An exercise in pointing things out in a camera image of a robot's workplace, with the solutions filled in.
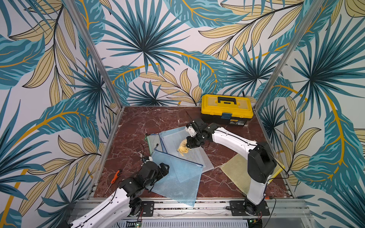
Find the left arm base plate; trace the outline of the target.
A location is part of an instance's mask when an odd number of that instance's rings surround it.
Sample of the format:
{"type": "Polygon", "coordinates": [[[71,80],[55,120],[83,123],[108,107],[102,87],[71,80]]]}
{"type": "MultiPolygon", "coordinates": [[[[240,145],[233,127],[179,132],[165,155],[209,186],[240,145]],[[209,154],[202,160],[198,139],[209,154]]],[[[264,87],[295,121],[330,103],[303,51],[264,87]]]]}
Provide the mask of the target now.
{"type": "Polygon", "coordinates": [[[130,217],[152,217],[154,214],[154,201],[141,201],[140,198],[134,199],[130,203],[130,217]]]}

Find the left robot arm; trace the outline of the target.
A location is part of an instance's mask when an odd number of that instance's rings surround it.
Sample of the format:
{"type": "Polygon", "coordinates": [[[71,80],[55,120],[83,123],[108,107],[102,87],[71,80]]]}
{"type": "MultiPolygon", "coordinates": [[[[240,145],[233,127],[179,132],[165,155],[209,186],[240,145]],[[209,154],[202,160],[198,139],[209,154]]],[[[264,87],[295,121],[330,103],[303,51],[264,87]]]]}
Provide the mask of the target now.
{"type": "Polygon", "coordinates": [[[169,174],[169,165],[146,161],[131,177],[118,183],[116,190],[93,210],[71,223],[62,222],[59,228],[109,228],[128,216],[140,215],[147,188],[169,174]]]}

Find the white blue-edged mesh document bag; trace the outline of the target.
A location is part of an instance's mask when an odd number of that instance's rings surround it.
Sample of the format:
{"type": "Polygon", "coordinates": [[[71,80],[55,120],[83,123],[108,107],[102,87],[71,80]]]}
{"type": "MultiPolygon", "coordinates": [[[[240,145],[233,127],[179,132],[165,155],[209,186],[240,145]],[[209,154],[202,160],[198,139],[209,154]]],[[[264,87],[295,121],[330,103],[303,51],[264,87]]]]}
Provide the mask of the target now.
{"type": "Polygon", "coordinates": [[[195,178],[200,172],[205,173],[214,169],[212,162],[202,147],[189,149],[189,153],[178,158],[185,160],[184,162],[173,162],[173,168],[180,183],[195,178]]]}

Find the yellow mesh document bag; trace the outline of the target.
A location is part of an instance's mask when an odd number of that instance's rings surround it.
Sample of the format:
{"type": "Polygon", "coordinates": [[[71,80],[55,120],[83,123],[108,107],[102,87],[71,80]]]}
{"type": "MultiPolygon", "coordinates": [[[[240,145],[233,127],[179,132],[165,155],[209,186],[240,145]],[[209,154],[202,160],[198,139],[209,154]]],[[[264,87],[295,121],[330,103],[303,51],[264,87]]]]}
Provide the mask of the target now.
{"type": "MultiPolygon", "coordinates": [[[[233,158],[221,166],[221,170],[224,172],[224,174],[244,194],[248,194],[251,184],[251,177],[248,174],[247,164],[247,159],[239,154],[236,154],[233,158]]],[[[266,194],[275,198],[287,198],[288,193],[285,184],[282,182],[281,187],[283,189],[280,191],[279,184],[274,182],[271,185],[272,181],[274,180],[269,181],[266,194]]]]}

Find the cream wiping cloth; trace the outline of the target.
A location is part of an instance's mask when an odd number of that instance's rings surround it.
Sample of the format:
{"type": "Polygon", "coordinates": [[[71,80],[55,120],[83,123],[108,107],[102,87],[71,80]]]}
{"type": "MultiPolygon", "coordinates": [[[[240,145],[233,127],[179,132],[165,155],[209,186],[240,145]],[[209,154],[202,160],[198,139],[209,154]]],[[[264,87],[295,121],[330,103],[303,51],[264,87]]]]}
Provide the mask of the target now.
{"type": "Polygon", "coordinates": [[[177,149],[178,153],[181,155],[181,156],[184,156],[185,154],[189,153],[189,148],[187,147],[187,140],[184,139],[178,149],[177,149]]]}

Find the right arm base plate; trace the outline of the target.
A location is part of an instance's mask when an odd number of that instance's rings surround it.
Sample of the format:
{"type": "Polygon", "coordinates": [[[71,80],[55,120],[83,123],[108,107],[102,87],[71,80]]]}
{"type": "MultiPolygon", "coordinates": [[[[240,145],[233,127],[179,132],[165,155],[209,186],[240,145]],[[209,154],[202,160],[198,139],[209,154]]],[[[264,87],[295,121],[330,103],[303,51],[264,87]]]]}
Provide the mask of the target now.
{"type": "Polygon", "coordinates": [[[269,216],[271,213],[266,201],[255,205],[246,200],[231,200],[227,210],[231,211],[232,216],[269,216]]]}

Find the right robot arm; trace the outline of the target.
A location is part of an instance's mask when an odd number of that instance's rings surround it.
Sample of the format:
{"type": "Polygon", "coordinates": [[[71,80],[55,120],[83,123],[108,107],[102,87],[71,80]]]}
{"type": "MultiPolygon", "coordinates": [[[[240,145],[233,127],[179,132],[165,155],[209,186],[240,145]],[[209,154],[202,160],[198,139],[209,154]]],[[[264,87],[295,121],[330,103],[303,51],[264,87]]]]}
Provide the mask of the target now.
{"type": "Polygon", "coordinates": [[[186,132],[189,134],[187,148],[193,149],[205,144],[206,141],[223,145],[247,160],[247,173],[251,178],[250,188],[246,200],[252,205],[259,205],[264,200],[265,190],[269,180],[273,178],[277,162],[272,156],[270,148],[264,144],[248,140],[223,127],[213,124],[202,130],[187,125],[186,132]]]}

